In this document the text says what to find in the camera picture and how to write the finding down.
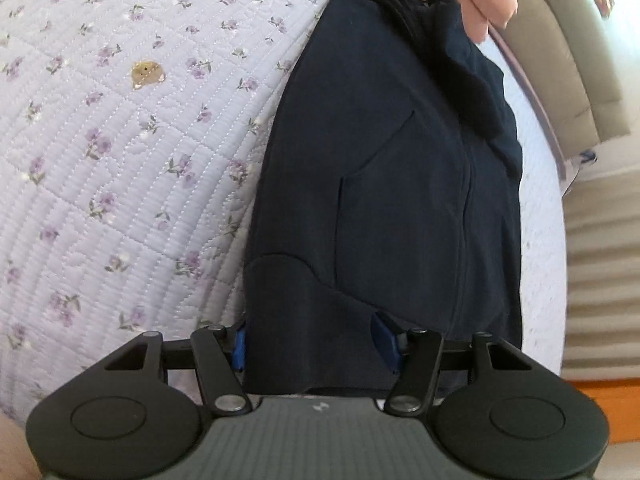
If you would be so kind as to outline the dark navy striped jacket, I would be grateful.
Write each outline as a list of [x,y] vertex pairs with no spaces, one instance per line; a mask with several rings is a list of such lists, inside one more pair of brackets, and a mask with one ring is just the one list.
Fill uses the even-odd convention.
[[370,322],[522,342],[523,170],[456,0],[330,0],[271,128],[244,263],[244,384],[384,392]]

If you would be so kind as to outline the white radiator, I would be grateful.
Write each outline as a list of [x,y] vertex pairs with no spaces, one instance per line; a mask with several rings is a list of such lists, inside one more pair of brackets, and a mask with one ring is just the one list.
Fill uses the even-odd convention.
[[639,174],[577,182],[564,198],[567,320],[562,375],[639,376]]

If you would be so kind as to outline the lilac floral quilted bedspread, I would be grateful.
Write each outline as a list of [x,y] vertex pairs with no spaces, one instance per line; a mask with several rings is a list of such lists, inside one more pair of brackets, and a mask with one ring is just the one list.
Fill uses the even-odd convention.
[[328,0],[1,0],[1,415],[242,309],[282,90]]

